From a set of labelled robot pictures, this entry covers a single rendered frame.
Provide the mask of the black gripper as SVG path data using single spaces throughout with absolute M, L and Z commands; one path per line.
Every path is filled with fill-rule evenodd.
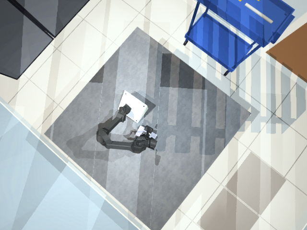
M 142 132 L 142 134 L 140 135 L 140 136 L 145 136 L 146 137 L 146 140 L 148 139 L 147 137 L 148 136 L 150 136 L 149 135 L 149 133 L 151 134 L 152 133 L 152 131 L 153 131 L 153 128 L 151 128 L 151 127 L 149 127 L 149 126 L 145 126 L 145 128 L 144 128 L 144 130 L 146 131 L 146 132 Z

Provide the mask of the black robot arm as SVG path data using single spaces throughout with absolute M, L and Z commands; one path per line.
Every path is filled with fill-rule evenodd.
M 124 122 L 126 120 L 126 115 L 131 111 L 131 107 L 125 104 L 123 107 L 119 107 L 119 112 L 117 116 L 105 127 L 101 128 L 96 132 L 96 141 L 107 149 L 117 149 L 117 150 L 129 150 L 133 153 L 141 153 L 146 150 L 146 147 L 153 149 L 155 148 L 157 141 L 149 136 L 146 140 L 145 136 L 135 136 L 133 142 L 121 142 L 121 141 L 111 141 L 108 134 L 115 128 L 119 122 Z

